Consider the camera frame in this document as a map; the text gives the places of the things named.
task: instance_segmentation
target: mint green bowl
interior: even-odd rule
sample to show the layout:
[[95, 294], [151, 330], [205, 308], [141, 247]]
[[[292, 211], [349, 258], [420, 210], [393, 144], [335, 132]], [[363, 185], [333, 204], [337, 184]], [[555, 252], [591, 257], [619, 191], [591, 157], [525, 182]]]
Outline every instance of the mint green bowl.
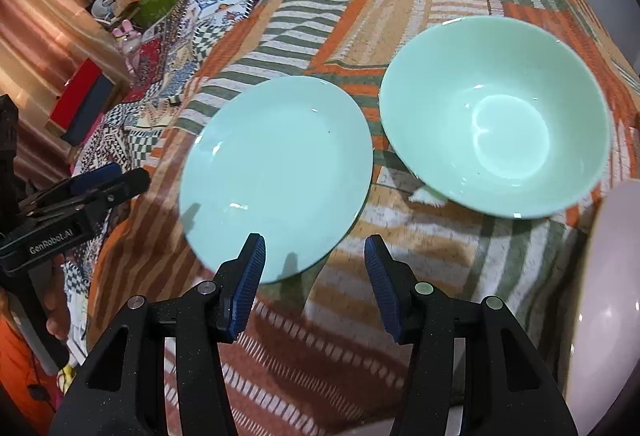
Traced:
[[578, 55], [511, 18], [428, 28], [396, 55], [380, 88], [386, 135], [425, 184], [508, 218], [561, 211], [603, 176], [611, 120]]

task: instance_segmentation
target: orange curtain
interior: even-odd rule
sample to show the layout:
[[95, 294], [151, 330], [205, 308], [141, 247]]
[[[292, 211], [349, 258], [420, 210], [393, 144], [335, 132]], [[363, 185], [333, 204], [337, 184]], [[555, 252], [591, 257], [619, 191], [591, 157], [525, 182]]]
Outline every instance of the orange curtain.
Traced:
[[15, 172], [37, 187], [68, 176], [69, 145], [45, 129], [66, 81], [91, 57], [112, 80], [128, 80], [113, 37], [88, 0], [0, 0], [0, 94], [20, 109]]

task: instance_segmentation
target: striped fabric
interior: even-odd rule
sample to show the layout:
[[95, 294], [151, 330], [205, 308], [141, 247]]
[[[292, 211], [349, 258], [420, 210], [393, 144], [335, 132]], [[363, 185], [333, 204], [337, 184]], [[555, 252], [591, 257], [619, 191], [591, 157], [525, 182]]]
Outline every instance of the striped fabric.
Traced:
[[[399, 48], [434, 23], [483, 14], [533, 23], [571, 46], [612, 112], [606, 174], [579, 203], [548, 219], [505, 220], [455, 203], [412, 203], [408, 198], [422, 183], [393, 152], [380, 123], [380, 84]], [[362, 260], [364, 239], [373, 233], [418, 278], [450, 296], [500, 296], [553, 366], [561, 294], [598, 204], [612, 187], [638, 176], [640, 82], [584, 0], [261, 0], [213, 47], [185, 88], [179, 118], [147, 159], [151, 187], [100, 257], [90, 339], [130, 295], [175, 297], [210, 277], [178, 219], [184, 160], [226, 102], [291, 74], [322, 78], [354, 99], [369, 126], [374, 168], [364, 208], [334, 250], [299, 275], [260, 286], [247, 330], [238, 343], [220, 347], [239, 433], [328, 435], [394, 412], [410, 348], [394, 344], [380, 320]], [[171, 342], [165, 371], [170, 433], [179, 434]]]

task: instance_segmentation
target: green box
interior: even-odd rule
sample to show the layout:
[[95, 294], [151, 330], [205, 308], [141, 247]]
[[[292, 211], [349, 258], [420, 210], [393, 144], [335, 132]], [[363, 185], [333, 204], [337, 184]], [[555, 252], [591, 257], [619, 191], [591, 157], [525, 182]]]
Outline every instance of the green box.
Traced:
[[148, 28], [164, 17], [178, 0], [140, 0], [130, 17], [136, 25]]

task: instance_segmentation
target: metal screw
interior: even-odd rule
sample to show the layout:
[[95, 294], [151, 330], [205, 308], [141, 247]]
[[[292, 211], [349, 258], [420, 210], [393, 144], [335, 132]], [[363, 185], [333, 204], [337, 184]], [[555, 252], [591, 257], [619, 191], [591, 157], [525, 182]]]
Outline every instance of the metal screw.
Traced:
[[415, 291], [417, 291], [420, 295], [428, 295], [433, 293], [433, 286], [429, 283], [416, 283]]
[[499, 297], [495, 297], [494, 295], [486, 298], [486, 305], [492, 310], [499, 310], [500, 308], [502, 308], [503, 304], [504, 303], [501, 301], [501, 299]]
[[143, 304], [145, 304], [145, 298], [142, 295], [134, 295], [127, 301], [127, 306], [132, 310], [140, 308]]
[[203, 295], [209, 295], [216, 290], [216, 283], [213, 281], [203, 281], [198, 285], [198, 292]]

